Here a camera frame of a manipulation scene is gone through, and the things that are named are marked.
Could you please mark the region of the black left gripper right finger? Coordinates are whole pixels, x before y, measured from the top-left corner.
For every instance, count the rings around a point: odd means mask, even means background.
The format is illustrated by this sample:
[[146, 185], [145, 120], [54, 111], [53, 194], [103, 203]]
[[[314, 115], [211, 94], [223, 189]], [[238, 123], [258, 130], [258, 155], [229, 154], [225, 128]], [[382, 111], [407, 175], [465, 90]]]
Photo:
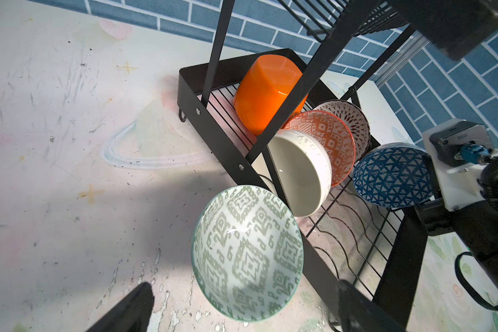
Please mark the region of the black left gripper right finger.
[[346, 280], [338, 281], [338, 316], [341, 331], [405, 331], [397, 321]]

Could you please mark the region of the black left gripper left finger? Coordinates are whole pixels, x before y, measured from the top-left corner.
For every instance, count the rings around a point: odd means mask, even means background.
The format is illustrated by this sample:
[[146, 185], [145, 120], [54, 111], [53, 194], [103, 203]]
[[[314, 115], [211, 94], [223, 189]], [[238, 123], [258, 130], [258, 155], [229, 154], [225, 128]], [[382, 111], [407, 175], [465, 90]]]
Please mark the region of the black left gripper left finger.
[[87, 331], [146, 331], [153, 307], [152, 285], [143, 282]]

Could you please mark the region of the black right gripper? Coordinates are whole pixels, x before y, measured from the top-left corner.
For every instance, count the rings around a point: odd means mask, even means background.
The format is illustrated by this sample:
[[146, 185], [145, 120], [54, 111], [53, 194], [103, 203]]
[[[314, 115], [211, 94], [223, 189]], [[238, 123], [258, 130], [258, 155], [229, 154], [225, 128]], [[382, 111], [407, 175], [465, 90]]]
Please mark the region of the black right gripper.
[[450, 220], [451, 211], [445, 208], [442, 198], [416, 204], [414, 209], [430, 237], [455, 232]]

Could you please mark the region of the blue white patterned bowl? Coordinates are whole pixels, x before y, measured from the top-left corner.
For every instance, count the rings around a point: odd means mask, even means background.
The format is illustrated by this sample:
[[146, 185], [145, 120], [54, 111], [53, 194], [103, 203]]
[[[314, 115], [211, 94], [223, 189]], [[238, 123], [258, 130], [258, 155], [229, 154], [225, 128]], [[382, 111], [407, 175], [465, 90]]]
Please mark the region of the blue white patterned bowl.
[[355, 166], [353, 184], [369, 203], [391, 210], [423, 203], [433, 196], [423, 148], [403, 142], [381, 145]]

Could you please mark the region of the orange patterned cream bowl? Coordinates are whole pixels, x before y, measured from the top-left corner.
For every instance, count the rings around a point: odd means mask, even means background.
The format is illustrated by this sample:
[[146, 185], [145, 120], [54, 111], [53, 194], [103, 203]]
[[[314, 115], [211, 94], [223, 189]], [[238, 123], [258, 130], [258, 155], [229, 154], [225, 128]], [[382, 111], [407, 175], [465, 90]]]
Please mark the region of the orange patterned cream bowl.
[[320, 110], [306, 111], [290, 119], [283, 129], [304, 132], [325, 148], [332, 168], [331, 187], [350, 174], [356, 160], [356, 144], [350, 129], [337, 116]]

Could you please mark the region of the plain cream white bowl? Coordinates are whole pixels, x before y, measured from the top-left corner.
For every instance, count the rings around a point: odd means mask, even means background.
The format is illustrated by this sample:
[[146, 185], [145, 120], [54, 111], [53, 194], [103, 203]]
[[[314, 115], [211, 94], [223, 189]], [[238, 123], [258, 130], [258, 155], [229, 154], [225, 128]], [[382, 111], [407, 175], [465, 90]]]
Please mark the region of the plain cream white bowl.
[[281, 129], [268, 149], [293, 215], [315, 214], [331, 188], [332, 168], [325, 148], [302, 131]]

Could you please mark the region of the orange plastic bowl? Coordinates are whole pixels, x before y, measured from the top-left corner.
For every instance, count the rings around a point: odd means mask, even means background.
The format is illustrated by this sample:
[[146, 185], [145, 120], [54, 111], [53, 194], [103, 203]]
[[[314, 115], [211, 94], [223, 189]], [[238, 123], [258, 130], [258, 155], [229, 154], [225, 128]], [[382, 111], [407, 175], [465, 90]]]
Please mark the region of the orange plastic bowl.
[[301, 70], [289, 58], [258, 57], [233, 99], [245, 128], [256, 136], [262, 134], [301, 76]]

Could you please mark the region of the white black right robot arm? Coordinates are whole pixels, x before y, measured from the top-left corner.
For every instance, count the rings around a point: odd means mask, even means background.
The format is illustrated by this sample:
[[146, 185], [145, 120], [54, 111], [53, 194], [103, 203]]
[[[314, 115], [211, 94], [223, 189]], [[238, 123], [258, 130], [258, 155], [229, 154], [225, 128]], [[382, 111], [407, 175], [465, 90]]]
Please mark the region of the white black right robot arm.
[[434, 237], [451, 232], [458, 235], [468, 249], [455, 258], [458, 282], [477, 304], [487, 310], [498, 311], [498, 304], [489, 303], [467, 281], [461, 265], [463, 257], [473, 257], [498, 290], [498, 211], [487, 201], [449, 211], [443, 199], [417, 204], [414, 209], [428, 235]]

